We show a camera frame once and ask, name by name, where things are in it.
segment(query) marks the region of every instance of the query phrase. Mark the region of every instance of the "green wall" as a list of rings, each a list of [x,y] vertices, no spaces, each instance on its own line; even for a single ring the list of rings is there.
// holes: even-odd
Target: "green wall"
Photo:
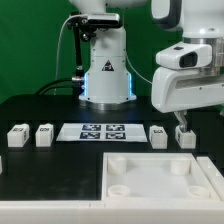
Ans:
[[[0,102],[13,95],[33,94],[55,79],[59,32],[74,10],[68,0],[0,1]],[[139,73],[152,80],[157,68],[155,54],[179,41],[180,33],[165,32],[153,24],[149,3],[126,10],[125,28],[130,61]],[[71,31],[65,31],[62,43],[59,78],[70,77],[75,70]],[[82,44],[82,51],[88,69],[89,44]],[[148,84],[138,78],[134,82],[137,95],[150,94]]]

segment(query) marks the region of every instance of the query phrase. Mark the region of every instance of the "white robot body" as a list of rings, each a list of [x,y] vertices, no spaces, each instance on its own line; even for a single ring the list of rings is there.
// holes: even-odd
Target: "white robot body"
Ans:
[[[132,8],[147,0],[69,0],[78,10],[94,14],[94,22],[104,21],[106,8]],[[82,105],[99,110],[115,110],[136,99],[132,94],[131,75],[126,69],[126,32],[123,27],[97,29],[91,39],[91,65],[85,74],[84,91],[79,99]]]
[[[126,32],[123,27],[97,30],[91,40],[91,66],[85,74],[82,103],[121,104],[136,99],[131,75],[126,69]]]

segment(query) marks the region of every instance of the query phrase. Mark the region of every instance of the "circular hole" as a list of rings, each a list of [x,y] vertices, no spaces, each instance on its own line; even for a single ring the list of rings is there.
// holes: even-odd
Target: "circular hole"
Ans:
[[[209,198],[209,190],[201,186],[190,186],[187,189],[187,194],[191,198]]]
[[[113,185],[108,188],[109,197],[127,197],[130,194],[130,188],[124,185]]]

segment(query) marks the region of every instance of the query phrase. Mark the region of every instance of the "black table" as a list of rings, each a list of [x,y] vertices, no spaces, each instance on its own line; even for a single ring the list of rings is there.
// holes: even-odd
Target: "black table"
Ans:
[[[156,111],[150,98],[119,111],[96,111],[79,106],[72,96],[15,96],[0,105],[0,175],[2,200],[100,200],[104,152],[193,153],[208,156],[224,174],[224,120],[214,108],[188,112],[188,121],[197,135],[196,149],[181,149],[175,141],[178,125],[173,113]],[[7,147],[7,132],[28,123],[30,138],[23,148]],[[50,148],[37,148],[35,132],[40,124],[51,123],[55,138]],[[148,143],[56,142],[64,123],[136,123],[163,126],[168,134],[166,150]]]

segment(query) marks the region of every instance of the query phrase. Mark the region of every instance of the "small white block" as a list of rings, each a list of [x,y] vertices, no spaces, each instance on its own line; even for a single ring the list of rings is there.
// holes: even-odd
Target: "small white block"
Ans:
[[[151,126],[149,129],[149,139],[153,149],[167,149],[168,136],[163,127]]]
[[[23,147],[29,139],[28,124],[15,125],[7,134],[8,147]]]
[[[195,149],[196,135],[193,131],[182,132],[180,127],[177,126],[175,130],[175,139],[182,149]]]
[[[36,147],[50,147],[54,138],[52,124],[40,125],[36,132]]]

